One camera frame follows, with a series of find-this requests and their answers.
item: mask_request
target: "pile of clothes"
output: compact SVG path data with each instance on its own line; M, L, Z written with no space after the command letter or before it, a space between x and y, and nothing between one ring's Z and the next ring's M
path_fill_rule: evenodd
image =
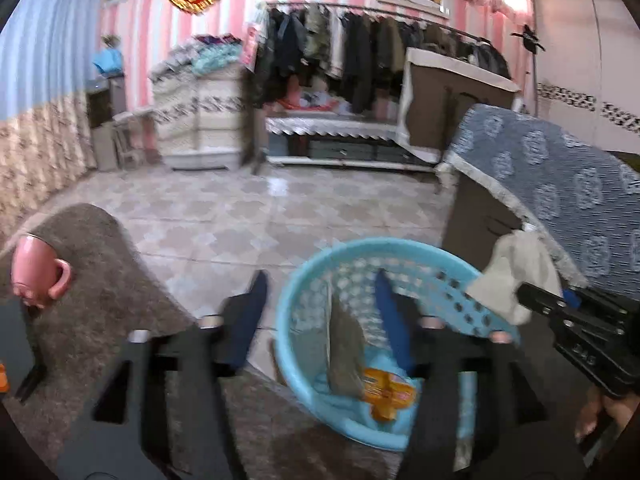
M241 41L231 34L194 36L169 52L167 59L155 65L149 73L149 79L155 83L182 70L206 75L238 62L241 53Z
M315 76L325 78L329 93L349 102L352 113L371 110L381 92L400 96L409 47L511 78L507 62L490 43L468 43L434 23L343 13L318 4L288 14L264 10L258 21L264 31L255 65L258 106L284 99L295 75L302 87L312 86Z

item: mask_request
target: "striped wall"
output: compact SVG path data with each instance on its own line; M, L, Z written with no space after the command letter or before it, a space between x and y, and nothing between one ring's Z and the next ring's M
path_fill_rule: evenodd
M149 69L162 61L171 48L193 34L224 34L242 37L257 3L265 0L220 0L200 16L181 12L169 0L124 0L105 7L100 30L122 38L121 50L127 73L127 104L130 110L152 104ZM420 12L401 9L376 0L315 0L400 10L419 17ZM510 37L513 23L501 14L475 7L465 0L452 0L449 25L483 36L503 53L510 64L514 80L521 86L530 70L529 57L517 38Z

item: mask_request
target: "pink mug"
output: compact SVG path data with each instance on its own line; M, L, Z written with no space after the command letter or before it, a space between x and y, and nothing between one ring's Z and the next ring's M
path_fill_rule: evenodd
M44 240L27 234L15 248L11 282L14 294L26 304L44 308L69 288L71 266Z

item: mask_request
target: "white rag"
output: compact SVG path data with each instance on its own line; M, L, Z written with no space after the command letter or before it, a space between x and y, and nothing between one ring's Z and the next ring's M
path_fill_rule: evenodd
M514 231L495 243L489 265L466 293L512 325L522 325L531 318L531 311L516 298L523 282L562 296L558 273L538 234Z

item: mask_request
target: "blue plastic basket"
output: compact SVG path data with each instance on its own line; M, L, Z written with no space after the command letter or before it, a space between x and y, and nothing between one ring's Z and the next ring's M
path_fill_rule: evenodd
M366 238L316 254L302 265L284 289L276 327L278 364L296 397L317 418L364 444L404 450L417 402L398 418L380 424L370 416L370 405L334 396L326 383L326 336L330 287L360 322L366 338L367 366L405 377L393 359L374 300L374 280L385 269L396 293L418 301L425 316L439 316L465 334L487 336L506 330L519 340L517 329L466 296L466 286L478 271L436 247L399 238ZM419 381L408 380L416 387ZM473 437L475 374L460 376L460 442Z

